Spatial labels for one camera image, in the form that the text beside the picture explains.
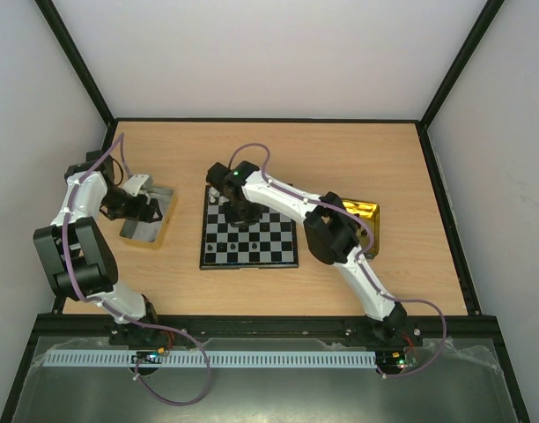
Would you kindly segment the black silver chess board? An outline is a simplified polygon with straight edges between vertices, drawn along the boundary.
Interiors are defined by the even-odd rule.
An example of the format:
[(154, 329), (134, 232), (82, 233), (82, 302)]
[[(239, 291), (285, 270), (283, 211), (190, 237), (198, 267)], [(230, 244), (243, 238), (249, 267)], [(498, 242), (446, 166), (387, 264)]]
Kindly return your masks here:
[[(199, 267), (202, 270), (297, 268), (299, 254), (297, 224), (293, 219), (271, 208), (262, 208), (259, 222), (244, 228), (225, 221), (223, 204), (210, 203), (211, 186), (205, 187), (203, 226)], [(206, 246), (214, 245), (213, 252)]]

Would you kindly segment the silver gold tin lid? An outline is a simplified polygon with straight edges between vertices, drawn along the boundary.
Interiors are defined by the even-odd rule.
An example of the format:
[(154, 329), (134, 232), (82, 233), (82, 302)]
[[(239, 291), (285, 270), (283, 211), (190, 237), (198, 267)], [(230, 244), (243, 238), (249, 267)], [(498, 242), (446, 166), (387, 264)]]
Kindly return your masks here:
[(160, 249), (176, 205), (176, 193), (172, 188), (151, 185), (144, 191), (144, 212), (139, 220), (126, 219), (119, 236), (132, 246), (144, 249)]

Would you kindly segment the gold tin with black pieces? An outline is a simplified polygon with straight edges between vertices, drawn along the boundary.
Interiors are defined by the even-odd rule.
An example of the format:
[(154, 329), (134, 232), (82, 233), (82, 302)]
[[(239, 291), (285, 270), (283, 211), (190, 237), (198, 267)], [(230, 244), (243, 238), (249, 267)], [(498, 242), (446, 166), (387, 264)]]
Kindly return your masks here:
[(365, 258), (372, 261), (380, 253), (380, 206), (376, 203), (343, 198), (343, 206), (349, 213), (359, 217), (366, 227), (360, 227), (358, 238), (365, 248), (373, 237), (373, 245), (365, 252)]

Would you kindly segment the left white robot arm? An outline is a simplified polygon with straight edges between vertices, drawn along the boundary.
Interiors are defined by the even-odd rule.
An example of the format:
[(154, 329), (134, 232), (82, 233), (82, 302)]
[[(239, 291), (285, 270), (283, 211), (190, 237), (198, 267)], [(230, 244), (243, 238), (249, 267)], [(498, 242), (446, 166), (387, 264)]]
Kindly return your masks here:
[(68, 167), (62, 207), (49, 226), (33, 233), (33, 244), (53, 293), (106, 310), (120, 325), (158, 324), (151, 302), (121, 282), (112, 249), (97, 217), (131, 223), (160, 223), (164, 214), (152, 197), (152, 178), (133, 174), (114, 181), (114, 158), (93, 151), (83, 163)]

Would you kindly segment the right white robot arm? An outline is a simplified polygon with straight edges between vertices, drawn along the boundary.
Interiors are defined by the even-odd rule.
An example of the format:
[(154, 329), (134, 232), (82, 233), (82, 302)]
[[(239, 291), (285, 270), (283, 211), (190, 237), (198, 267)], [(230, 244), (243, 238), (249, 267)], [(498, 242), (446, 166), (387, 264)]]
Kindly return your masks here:
[(259, 222), (263, 207), (301, 224), (313, 257), (337, 268), (358, 296), (373, 338), (391, 345), (402, 335), (406, 310), (367, 262), (358, 238), (364, 222), (345, 209), (337, 194), (319, 196), (296, 189), (248, 161), (234, 169), (217, 162), (208, 170), (206, 182), (226, 199), (225, 216), (238, 228)]

